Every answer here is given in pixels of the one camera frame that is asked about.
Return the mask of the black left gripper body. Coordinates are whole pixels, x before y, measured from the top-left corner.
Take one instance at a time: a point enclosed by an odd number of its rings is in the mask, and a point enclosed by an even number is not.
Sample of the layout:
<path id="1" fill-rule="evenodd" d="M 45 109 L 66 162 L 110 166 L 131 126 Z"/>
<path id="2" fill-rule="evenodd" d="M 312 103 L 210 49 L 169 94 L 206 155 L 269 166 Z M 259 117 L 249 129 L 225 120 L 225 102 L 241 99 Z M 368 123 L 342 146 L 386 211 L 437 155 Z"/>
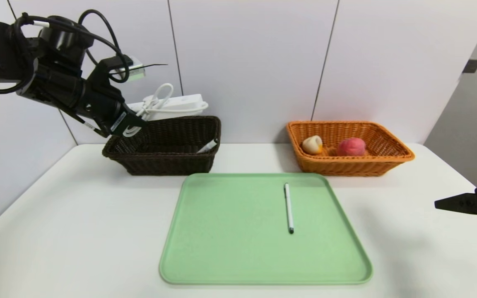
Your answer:
<path id="1" fill-rule="evenodd" d="M 121 135 L 129 124 L 131 111 L 121 91 L 106 80 L 86 80 L 79 99 L 79 116 L 91 119 L 95 125 L 84 124 L 102 137 Z"/>

